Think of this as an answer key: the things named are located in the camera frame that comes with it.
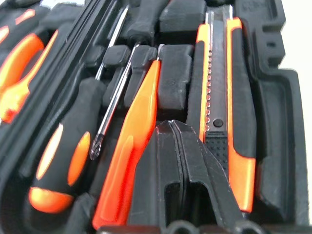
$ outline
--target phillips screwdriver tip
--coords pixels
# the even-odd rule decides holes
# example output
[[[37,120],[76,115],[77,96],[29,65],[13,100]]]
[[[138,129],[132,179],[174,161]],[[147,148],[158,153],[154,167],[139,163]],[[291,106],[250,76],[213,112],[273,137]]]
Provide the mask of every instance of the phillips screwdriver tip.
[[[94,141],[92,143],[92,147],[91,147],[91,150],[89,153],[91,160],[94,160],[99,156],[99,154],[101,152],[103,141],[104,141],[104,135],[103,134],[97,134],[96,138],[94,139]]]

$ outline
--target orange and black handle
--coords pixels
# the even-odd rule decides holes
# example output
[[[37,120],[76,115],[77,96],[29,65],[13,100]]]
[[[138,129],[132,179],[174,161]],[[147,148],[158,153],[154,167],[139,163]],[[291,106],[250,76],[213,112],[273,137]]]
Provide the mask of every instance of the orange and black handle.
[[[230,186],[241,211],[251,212],[254,199],[256,118],[239,18],[227,20],[227,116]]]
[[[94,78],[81,82],[72,108],[45,148],[30,188],[29,201],[38,211],[59,213],[72,204],[89,160],[105,90],[105,84]]]
[[[5,87],[5,90],[1,93],[0,96],[0,118],[2,122],[11,123],[15,116],[21,111],[22,107],[24,106],[24,103],[26,102],[28,96],[30,95],[29,90],[29,84],[33,80],[33,78],[36,76],[38,70],[41,68],[43,62],[45,61],[46,57],[48,56],[53,44],[57,40],[58,37],[58,30],[54,32],[52,37],[49,40],[49,32],[46,30],[37,30],[36,32],[28,35],[25,40],[22,41],[25,42],[25,44],[22,44],[20,47],[26,46],[28,44],[38,44],[34,46],[36,48],[36,51],[30,52],[31,54],[29,56],[26,56],[26,58],[23,60],[24,63],[19,64],[19,60],[17,56],[20,54],[18,51],[13,51],[12,55],[9,57],[12,58],[12,62],[17,62],[15,64],[12,63],[4,63],[5,69],[1,70],[3,71],[3,74],[5,76],[1,76],[0,80],[7,80],[5,84],[11,84],[12,81],[10,80],[10,74],[12,73],[11,69],[14,67],[18,67],[19,74],[24,72],[25,64],[31,59],[31,55],[35,52],[39,52],[39,50],[43,47],[44,44],[47,45],[42,51],[40,57],[38,58],[35,65],[32,67],[32,69],[26,74],[21,80],[16,82],[15,84],[11,86]],[[14,81],[17,81],[18,75],[15,74],[13,77],[15,78]]]
[[[201,24],[198,28],[194,68],[189,95],[189,110],[187,124],[191,125],[199,139],[205,141],[207,106],[209,105],[207,92],[209,89],[209,49],[210,49],[210,25]]]
[[[27,9],[14,20],[0,27],[0,49],[11,51],[18,42],[34,30],[39,21],[50,11],[50,9],[37,6]]]
[[[158,60],[152,63],[123,123],[93,218],[95,229],[126,224],[136,166],[156,125],[160,66]]]

